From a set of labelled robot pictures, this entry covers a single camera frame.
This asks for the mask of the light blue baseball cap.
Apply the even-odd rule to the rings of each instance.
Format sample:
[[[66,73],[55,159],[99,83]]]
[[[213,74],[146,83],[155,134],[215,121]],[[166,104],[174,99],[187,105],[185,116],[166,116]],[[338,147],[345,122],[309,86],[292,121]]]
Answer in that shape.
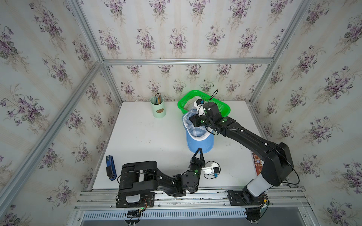
[[[186,131],[186,142],[189,150],[195,153],[199,148],[203,153],[208,153],[214,147],[214,135],[208,132],[205,126],[194,127],[189,120],[192,116],[198,116],[196,108],[191,109],[182,117],[183,126]]]

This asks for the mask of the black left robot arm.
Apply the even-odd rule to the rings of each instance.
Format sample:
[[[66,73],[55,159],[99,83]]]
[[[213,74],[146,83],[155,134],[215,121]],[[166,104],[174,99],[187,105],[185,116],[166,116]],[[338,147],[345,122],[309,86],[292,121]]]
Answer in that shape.
[[[189,169],[173,176],[161,172],[156,161],[124,164],[121,175],[117,178],[118,194],[135,196],[162,191],[175,198],[183,197],[187,192],[194,194],[199,189],[200,176],[205,164],[201,148],[192,156]]]

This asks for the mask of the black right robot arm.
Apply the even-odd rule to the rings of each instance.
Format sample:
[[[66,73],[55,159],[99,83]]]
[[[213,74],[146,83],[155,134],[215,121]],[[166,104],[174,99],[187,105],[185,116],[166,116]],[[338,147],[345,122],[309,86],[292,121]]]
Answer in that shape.
[[[243,188],[242,197],[246,203],[251,204],[269,188],[279,186],[294,170],[288,145],[264,139],[241,126],[235,119],[223,117],[213,102],[204,104],[202,108],[202,114],[196,113],[189,117],[194,127],[204,126],[233,139],[264,162],[260,174]]]

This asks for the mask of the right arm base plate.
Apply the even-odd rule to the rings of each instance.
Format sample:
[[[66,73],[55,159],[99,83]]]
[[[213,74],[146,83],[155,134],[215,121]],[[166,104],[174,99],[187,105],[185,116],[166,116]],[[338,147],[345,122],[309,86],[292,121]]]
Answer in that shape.
[[[265,196],[254,197],[243,190],[228,190],[226,195],[231,206],[263,206],[267,202]]]

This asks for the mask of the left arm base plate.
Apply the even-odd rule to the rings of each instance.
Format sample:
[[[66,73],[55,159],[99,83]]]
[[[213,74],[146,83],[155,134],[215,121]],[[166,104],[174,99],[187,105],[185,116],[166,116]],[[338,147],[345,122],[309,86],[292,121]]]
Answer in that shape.
[[[153,207],[155,202],[155,193],[148,192],[140,195],[120,194],[116,196],[117,208],[148,208]]]

